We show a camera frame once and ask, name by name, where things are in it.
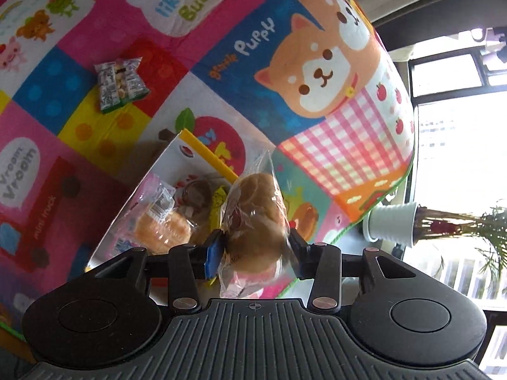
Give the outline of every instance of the pink gingham pattern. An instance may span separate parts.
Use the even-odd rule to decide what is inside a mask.
[[[279,147],[331,196],[406,163],[364,88],[325,121]]]

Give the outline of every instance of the dog ear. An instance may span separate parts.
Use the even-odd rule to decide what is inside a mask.
[[[316,27],[310,20],[308,20],[305,16],[301,14],[294,14],[291,18],[291,30],[296,31],[305,27]]]
[[[253,76],[255,80],[262,84],[264,87],[271,89],[273,87],[273,83],[271,81],[271,77],[269,76],[269,67],[263,68],[262,70],[255,73]]]

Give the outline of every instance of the metal screw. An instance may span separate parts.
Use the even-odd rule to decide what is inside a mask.
[[[191,310],[197,307],[197,301],[190,297],[180,297],[173,301],[172,305],[174,308],[179,308],[180,310]]]
[[[336,300],[330,297],[317,297],[312,301],[312,304],[314,307],[321,308],[323,310],[328,310],[338,306]]]

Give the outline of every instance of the dog eye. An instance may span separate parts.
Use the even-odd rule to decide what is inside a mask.
[[[333,53],[331,52],[331,50],[329,50],[328,48],[326,48],[322,52],[322,57],[324,57],[325,60],[330,60],[330,59],[333,58]]]
[[[310,92],[310,87],[306,84],[302,84],[299,86],[299,93],[303,96],[307,95]]]
[[[343,12],[338,11],[338,12],[336,13],[336,17],[338,17],[338,20],[340,20],[343,24],[347,24],[347,18],[346,18],[346,16],[343,14]]]

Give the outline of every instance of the colorful mat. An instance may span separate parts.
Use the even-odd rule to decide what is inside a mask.
[[[11,325],[82,270],[169,132],[187,128],[238,175],[275,149],[308,241],[335,242],[411,164],[409,97],[354,0],[0,4],[0,319]],[[119,56],[143,57],[151,93],[102,115],[93,65]]]

